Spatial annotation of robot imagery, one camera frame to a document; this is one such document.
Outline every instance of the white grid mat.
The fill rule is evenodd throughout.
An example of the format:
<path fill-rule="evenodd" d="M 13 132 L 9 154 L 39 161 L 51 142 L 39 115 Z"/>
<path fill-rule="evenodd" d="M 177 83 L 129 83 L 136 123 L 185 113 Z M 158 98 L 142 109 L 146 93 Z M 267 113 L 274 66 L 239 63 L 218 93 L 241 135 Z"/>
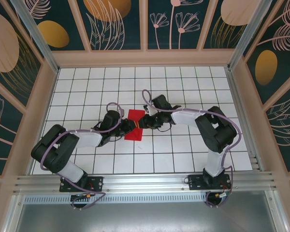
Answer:
<path fill-rule="evenodd" d="M 89 129 L 103 119 L 109 102 L 118 102 L 126 116 L 129 109 L 143 109 L 144 88 L 153 98 L 164 94 L 171 105 L 219 106 L 239 126 L 223 67 L 72 68 L 60 70 L 43 134 L 55 124 Z M 70 160 L 88 174 L 201 172 L 207 147 L 197 128 L 173 125 L 164 133 L 144 130 L 140 142 L 122 138 L 103 147 L 79 148 Z M 230 165 L 235 171 L 252 170 L 244 140 L 226 156 L 225 166 Z M 35 161 L 31 173 L 50 172 Z"/>

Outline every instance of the red object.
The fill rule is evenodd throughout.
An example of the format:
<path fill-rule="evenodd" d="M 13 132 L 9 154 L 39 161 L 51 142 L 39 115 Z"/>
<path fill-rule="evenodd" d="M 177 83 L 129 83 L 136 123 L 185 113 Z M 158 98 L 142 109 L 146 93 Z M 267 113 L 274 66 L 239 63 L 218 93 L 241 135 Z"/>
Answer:
<path fill-rule="evenodd" d="M 138 123 L 138 121 L 145 115 L 145 110 L 129 110 L 128 119 Z M 141 141 L 143 129 L 135 128 L 133 131 L 125 135 L 125 140 Z"/>

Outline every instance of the red cloth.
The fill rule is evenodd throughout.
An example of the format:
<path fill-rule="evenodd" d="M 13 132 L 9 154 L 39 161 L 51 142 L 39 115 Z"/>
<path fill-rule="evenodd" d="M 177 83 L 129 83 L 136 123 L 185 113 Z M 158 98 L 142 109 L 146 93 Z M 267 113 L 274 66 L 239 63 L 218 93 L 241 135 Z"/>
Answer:
<path fill-rule="evenodd" d="M 129 110 L 128 119 L 135 121 L 138 125 L 138 121 L 145 115 L 145 110 Z M 135 128 L 133 131 L 125 135 L 125 140 L 141 141 L 143 135 L 143 129 Z"/>

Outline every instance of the enclosure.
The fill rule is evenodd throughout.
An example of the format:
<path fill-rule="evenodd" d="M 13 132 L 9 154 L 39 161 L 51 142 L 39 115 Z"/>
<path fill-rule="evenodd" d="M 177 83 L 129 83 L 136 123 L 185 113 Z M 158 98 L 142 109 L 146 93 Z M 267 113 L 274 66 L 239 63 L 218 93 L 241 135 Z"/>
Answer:
<path fill-rule="evenodd" d="M 110 102 L 147 114 L 144 89 L 239 127 L 224 206 L 185 181 L 208 162 L 196 126 L 74 149 L 106 193 L 85 212 L 31 157 L 54 125 L 89 130 Z M 290 231 L 290 0 L 0 0 L 0 231 L 77 230 Z"/>

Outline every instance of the purple cable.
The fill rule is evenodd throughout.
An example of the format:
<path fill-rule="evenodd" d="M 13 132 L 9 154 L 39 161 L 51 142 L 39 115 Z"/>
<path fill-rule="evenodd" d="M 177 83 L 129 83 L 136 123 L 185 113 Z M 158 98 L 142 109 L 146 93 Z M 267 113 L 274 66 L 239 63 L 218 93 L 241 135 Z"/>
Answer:
<path fill-rule="evenodd" d="M 118 109 L 119 109 L 119 114 L 120 114 L 120 118 L 119 118 L 119 120 L 118 120 L 118 122 L 117 122 L 117 124 L 115 125 L 115 126 L 113 126 L 111 129 L 108 129 L 108 130 L 102 130 L 102 131 L 98 131 L 98 130 L 68 130 L 68 131 L 65 131 L 65 132 L 63 132 L 62 134 L 60 134 L 52 143 L 51 143 L 51 145 L 48 147 L 48 149 L 44 152 L 44 154 L 43 154 L 43 156 L 42 156 L 42 159 L 41 159 L 41 162 L 40 162 L 40 168 L 42 169 L 42 170 L 44 170 L 44 171 L 46 171 L 47 170 L 47 168 L 44 168 L 43 167 L 43 163 L 44 163 L 44 161 L 45 161 L 45 158 L 46 158 L 46 156 L 47 156 L 47 154 L 49 153 L 49 151 L 50 151 L 50 149 L 52 149 L 52 147 L 56 144 L 56 142 L 60 139 L 60 138 L 62 138 L 64 135 L 66 135 L 66 134 L 68 134 L 68 133 L 73 133 L 73 132 L 97 132 L 97 133 L 107 133 L 107 132 L 110 132 L 110 131 L 112 131 L 112 130 L 114 130 L 119 124 L 120 124 L 120 122 L 121 122 L 121 120 L 122 120 L 122 117 L 123 117 L 123 112 L 122 112 L 122 108 L 120 107 L 120 105 L 119 104 L 117 104 L 117 103 L 115 103 L 115 102 L 111 102 L 111 103 L 108 103 L 107 104 L 107 106 L 106 106 L 106 111 L 108 111 L 108 107 L 110 106 L 110 105 L 116 105 L 117 107 L 118 107 Z M 76 184 L 74 184 L 71 180 L 69 180 L 69 179 L 67 179 L 67 178 L 65 178 L 65 177 L 63 177 L 63 176 L 61 176 L 60 174 L 57 174 L 57 175 L 59 175 L 60 177 L 62 177 L 62 178 L 64 178 L 69 184 L 71 184 L 72 186 L 74 186 L 75 188 L 77 188 L 77 189 L 79 189 L 79 190 L 81 190 L 81 191 L 84 191 L 84 192 L 88 192 L 88 193 L 93 193 L 93 194 L 102 194 L 102 196 L 100 196 L 97 200 L 95 200 L 93 203 L 91 203 L 91 204 L 88 204 L 88 205 L 86 205 L 86 206 L 84 206 L 82 209 L 87 209 L 87 208 L 89 208 L 89 207 L 91 207 L 91 206 L 93 206 L 97 201 L 99 201 L 102 197 L 104 197 L 105 196 L 105 192 L 94 192 L 94 191 L 90 191 L 90 190 L 87 190 L 87 189 L 84 189 L 84 188 L 81 188 L 81 187 L 78 187 Z M 72 206 L 74 207 L 74 209 L 76 209 L 76 207 L 74 206 L 74 202 L 75 202 L 75 200 L 72 202 Z"/>
<path fill-rule="evenodd" d="M 225 158 L 226 158 L 227 153 L 230 151 L 231 148 L 233 148 L 233 147 L 235 147 L 236 145 L 238 145 L 239 142 L 240 142 L 241 139 L 242 139 L 241 130 L 239 129 L 239 127 L 238 127 L 238 126 L 237 126 L 237 125 L 236 125 L 232 120 L 230 120 L 229 118 L 225 117 L 224 115 L 221 115 L 221 114 L 218 114 L 218 113 L 215 113 L 215 112 L 210 112 L 210 111 L 207 111 L 207 110 L 197 110 L 197 109 L 189 109 L 189 108 L 180 108 L 180 109 L 176 109 L 176 110 L 162 110 L 162 109 L 158 109 L 158 108 L 156 108 L 155 106 L 153 106 L 149 101 L 146 100 L 145 95 L 144 95 L 145 92 L 148 93 L 148 95 L 149 95 L 149 101 L 151 101 L 151 94 L 150 94 L 150 92 L 149 92 L 147 89 L 143 89 L 143 91 L 142 91 L 142 97 L 143 97 L 145 103 L 146 103 L 149 107 L 151 107 L 151 108 L 153 108 L 153 109 L 155 109 L 155 110 L 157 110 L 157 111 L 161 111 L 161 112 L 193 111 L 193 112 L 197 112 L 197 113 L 211 114 L 211 115 L 218 116 L 218 117 L 220 117 L 220 118 L 222 118 L 222 119 L 224 119 L 224 120 L 230 122 L 230 123 L 231 123 L 231 124 L 236 128 L 236 130 L 238 131 L 238 140 L 237 140 L 233 145 L 228 146 L 228 147 L 226 148 L 225 152 L 223 153 L 222 160 L 221 160 L 221 167 L 222 167 L 224 170 L 226 170 L 226 169 L 230 169 L 230 168 L 231 168 L 231 189 L 230 189 L 230 191 L 231 191 L 231 190 L 232 190 L 232 186 L 233 186 L 233 168 L 232 168 L 232 166 L 230 166 L 230 167 L 228 167 L 228 168 L 225 168 L 225 167 L 223 167 L 223 165 L 224 165 L 224 160 L 225 160 Z M 206 201 L 205 201 L 205 203 L 206 203 L 208 206 L 215 206 L 214 204 L 210 203 L 210 202 L 207 200 L 207 199 L 208 199 L 208 195 L 209 195 L 210 193 L 211 193 L 210 191 L 206 193 L 206 198 L 205 198 Z"/>

